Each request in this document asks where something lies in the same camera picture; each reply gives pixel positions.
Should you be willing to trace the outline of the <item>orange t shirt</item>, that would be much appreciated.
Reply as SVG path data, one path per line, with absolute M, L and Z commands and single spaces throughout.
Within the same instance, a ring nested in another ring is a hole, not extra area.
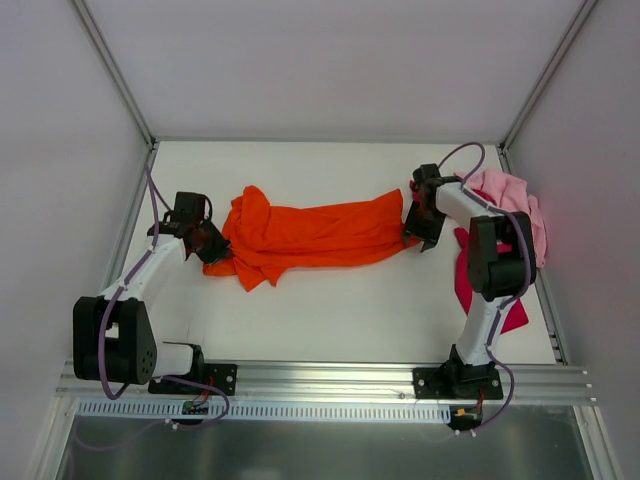
M 375 199 L 294 208 L 272 205 L 256 186 L 231 202 L 222 234 L 232 256 L 205 265 L 210 277 L 236 276 L 245 291 L 275 287 L 297 268 L 350 268 L 386 260 L 418 243 L 403 239 L 403 196 L 395 189 Z

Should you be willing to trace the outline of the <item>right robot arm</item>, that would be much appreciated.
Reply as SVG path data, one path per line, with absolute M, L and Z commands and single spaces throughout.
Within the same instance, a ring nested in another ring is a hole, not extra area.
M 416 367 L 414 395 L 419 400 L 500 400 L 503 390 L 494 347 L 516 301 L 536 278 L 531 221 L 482 198 L 435 164 L 414 170 L 416 195 L 403 239 L 418 239 L 422 251 L 434 248 L 444 220 L 451 218 L 469 234 L 466 273 L 472 299 L 462 334 L 438 367 Z

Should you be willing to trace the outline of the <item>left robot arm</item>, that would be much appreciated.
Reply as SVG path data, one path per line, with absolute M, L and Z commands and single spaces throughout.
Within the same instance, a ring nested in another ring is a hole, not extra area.
M 229 257 L 231 242 L 212 222 L 213 206 L 206 195 L 178 192 L 163 216 L 157 198 L 151 199 L 154 223 L 138 258 L 99 295 L 83 296 L 73 307 L 75 376 L 100 382 L 110 400 L 131 385 L 171 378 L 181 391 L 194 393 L 206 380 L 202 348 L 158 342 L 150 311 L 169 277 L 190 257 L 215 264 Z

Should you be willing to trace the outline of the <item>magenta t shirt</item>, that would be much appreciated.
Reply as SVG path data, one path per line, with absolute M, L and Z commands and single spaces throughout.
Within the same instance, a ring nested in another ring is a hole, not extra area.
M 491 209 L 488 199 L 461 186 L 456 177 L 443 177 L 437 193 L 451 186 L 475 206 Z M 455 229 L 460 246 L 456 260 L 455 293 L 465 313 L 471 312 L 472 296 L 485 301 L 505 297 L 516 312 L 505 316 L 506 324 L 498 328 L 506 333 L 527 323 L 519 298 L 535 280 L 535 258 L 531 222 L 524 212 L 490 212 L 472 215 L 467 226 Z

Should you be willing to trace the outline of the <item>light pink t shirt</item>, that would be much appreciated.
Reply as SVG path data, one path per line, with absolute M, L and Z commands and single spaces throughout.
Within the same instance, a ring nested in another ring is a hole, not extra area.
M 499 208 L 510 212 L 522 211 L 529 215 L 533 235 L 536 266 L 544 268 L 547 255 L 547 232 L 538 199 L 527 191 L 528 183 L 495 168 L 475 173 L 466 185 L 481 192 Z

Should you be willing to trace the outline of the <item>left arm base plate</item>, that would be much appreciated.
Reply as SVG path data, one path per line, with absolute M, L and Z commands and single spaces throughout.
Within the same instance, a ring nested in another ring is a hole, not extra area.
M 205 363 L 198 371 L 183 375 L 182 379 L 201 385 L 211 385 L 223 391 L 227 396 L 234 396 L 237 374 L 237 364 Z M 147 391 L 156 395 L 196 396 L 202 394 L 204 389 L 162 379 L 159 382 L 151 380 Z

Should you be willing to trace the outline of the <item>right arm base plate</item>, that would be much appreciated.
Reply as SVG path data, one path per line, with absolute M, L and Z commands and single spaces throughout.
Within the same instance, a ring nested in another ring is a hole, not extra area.
M 502 400 L 503 387 L 499 373 L 491 367 L 486 374 L 464 378 L 439 367 L 417 367 L 412 371 L 414 396 L 419 400 Z

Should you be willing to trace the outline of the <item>left aluminium frame post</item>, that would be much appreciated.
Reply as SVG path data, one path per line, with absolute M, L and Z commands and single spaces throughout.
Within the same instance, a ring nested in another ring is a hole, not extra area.
M 113 84 L 116 93 L 121 99 L 125 110 L 134 123 L 134 126 L 149 150 L 156 145 L 156 138 L 152 133 L 142 110 L 139 107 L 118 62 L 113 55 L 108 42 L 95 19 L 91 8 L 84 0 L 69 0 L 69 6 L 76 15 L 82 30 L 96 53 L 109 80 Z

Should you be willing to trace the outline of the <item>aluminium frame post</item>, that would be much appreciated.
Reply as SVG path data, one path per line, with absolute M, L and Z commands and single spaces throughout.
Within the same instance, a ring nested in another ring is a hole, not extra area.
M 96 53 L 109 80 L 113 84 L 116 93 L 121 99 L 125 110 L 134 123 L 134 126 L 149 150 L 156 145 L 156 138 L 152 133 L 142 110 L 139 107 L 118 62 L 113 55 L 108 42 L 95 19 L 91 8 L 84 0 L 69 0 L 69 6 L 76 15 L 82 30 Z
M 568 56 L 574 43 L 599 4 L 599 0 L 583 0 L 579 3 L 577 10 L 572 15 L 549 59 L 546 61 L 540 75 L 534 82 L 534 85 L 524 104 L 518 111 L 516 118 L 509 127 L 504 138 L 500 141 L 499 149 L 503 154 L 507 154 L 510 148 L 514 145 L 519 133 L 524 128 L 531 114 L 534 112 L 543 94 L 550 86 L 557 71 L 563 64 L 563 61 Z

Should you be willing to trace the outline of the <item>right aluminium frame post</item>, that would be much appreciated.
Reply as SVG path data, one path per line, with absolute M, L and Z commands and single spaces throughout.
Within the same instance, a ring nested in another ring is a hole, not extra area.
M 499 149 L 503 154 L 507 154 L 510 148 L 514 145 L 519 133 L 524 128 L 531 114 L 534 112 L 543 94 L 550 86 L 557 71 L 563 64 L 563 61 L 568 56 L 574 43 L 599 4 L 599 0 L 583 0 L 579 3 L 577 10 L 572 15 L 549 59 L 546 61 L 540 75 L 534 82 L 534 85 L 524 104 L 518 111 L 516 118 L 509 127 L 504 138 L 500 141 Z

